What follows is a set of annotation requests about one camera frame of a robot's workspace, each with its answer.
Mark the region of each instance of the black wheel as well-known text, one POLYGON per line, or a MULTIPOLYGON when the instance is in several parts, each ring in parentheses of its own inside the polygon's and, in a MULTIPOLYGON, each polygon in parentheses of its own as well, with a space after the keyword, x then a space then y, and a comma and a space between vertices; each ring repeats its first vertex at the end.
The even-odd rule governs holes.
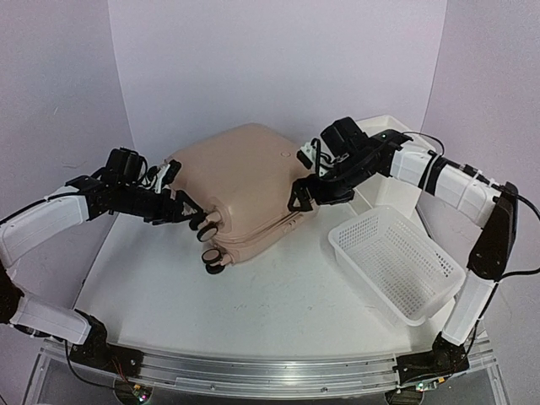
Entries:
POLYGON ((414 386, 401 390, 385 392, 386 403, 389 405, 420 405, 424 400, 424 393, 416 391, 414 386))
POLYGON ((202 262, 204 264, 217 264, 223 259, 223 255, 219 249, 208 249, 201 255, 202 262))
POLYGON ((206 218, 206 215, 203 213, 198 213, 195 215, 191 221, 189 221, 189 229, 190 230, 198 230, 199 225, 204 221, 206 218))
POLYGON ((208 242, 218 233, 218 226, 214 223, 208 224, 197 232, 199 242, 208 242))
POLYGON ((225 266, 222 264, 216 264, 215 266, 212 266, 210 264, 206 265, 206 271, 208 274, 220 274, 225 270, 225 266))

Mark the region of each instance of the white backdrop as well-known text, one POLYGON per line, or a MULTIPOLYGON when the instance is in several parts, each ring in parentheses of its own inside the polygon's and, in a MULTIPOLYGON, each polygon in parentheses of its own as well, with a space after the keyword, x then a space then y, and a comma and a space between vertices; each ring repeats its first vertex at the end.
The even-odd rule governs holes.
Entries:
POLYGON ((289 138, 390 113, 419 129, 445 0, 110 0, 122 93, 150 161, 260 122, 289 138))

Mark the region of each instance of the black mounting bracket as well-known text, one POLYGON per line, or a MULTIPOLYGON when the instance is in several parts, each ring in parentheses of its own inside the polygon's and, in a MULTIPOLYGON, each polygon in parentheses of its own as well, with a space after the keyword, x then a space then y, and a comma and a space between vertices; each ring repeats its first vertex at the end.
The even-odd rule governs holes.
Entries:
POLYGON ((107 343, 105 325, 93 316, 80 310, 76 311, 88 320, 92 329, 83 344, 74 344, 71 347, 69 359, 80 365, 115 374, 118 373, 119 366, 125 377, 138 376, 143 362, 143 352, 107 343))
POLYGON ((394 370, 401 386, 447 377, 469 369, 467 351, 437 335, 429 352, 406 354, 397 358, 394 370))

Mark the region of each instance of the white wall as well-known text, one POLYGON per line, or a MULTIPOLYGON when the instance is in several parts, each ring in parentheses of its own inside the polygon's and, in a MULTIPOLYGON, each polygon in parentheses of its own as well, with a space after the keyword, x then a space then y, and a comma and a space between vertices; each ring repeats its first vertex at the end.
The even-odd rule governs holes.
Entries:
POLYGON ((137 149, 163 159, 246 122, 307 139, 346 115, 419 128, 446 0, 110 0, 137 149))
MULTIPOLYGON (((512 181, 540 207, 540 3, 450 0, 424 131, 449 158, 512 181)), ((478 231, 426 197, 435 238, 461 263, 478 231)), ((509 269, 540 266, 540 224, 520 206, 509 269)), ((538 403, 540 276, 509 278, 487 313, 487 328, 515 404, 538 403)))
MULTIPOLYGON (((106 0, 0 5, 0 218, 131 146, 106 0)), ((111 226, 105 216, 25 256, 15 282, 70 306, 111 226)), ((0 393, 20 403, 42 339, 0 326, 0 393)))

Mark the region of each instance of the purple-tinted wall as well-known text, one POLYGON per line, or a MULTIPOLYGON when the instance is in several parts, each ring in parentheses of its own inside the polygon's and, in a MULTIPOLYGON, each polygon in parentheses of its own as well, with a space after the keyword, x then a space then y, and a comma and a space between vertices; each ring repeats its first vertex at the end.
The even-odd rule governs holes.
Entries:
MULTIPOLYGON (((449 0, 424 131, 449 158, 511 181, 540 207, 540 3, 449 0)), ((422 208, 435 238, 459 261, 478 230, 430 197, 422 208)), ((540 224, 520 206, 509 269, 540 266, 540 224)), ((509 278, 487 314, 512 403, 537 403, 540 276, 509 278)))
MULTIPOLYGON (((0 6, 0 218, 132 146, 106 0, 0 6)), ((15 282, 70 306, 111 226, 66 231, 20 261, 15 282)), ((0 392, 20 403, 41 345, 0 326, 0 392)))

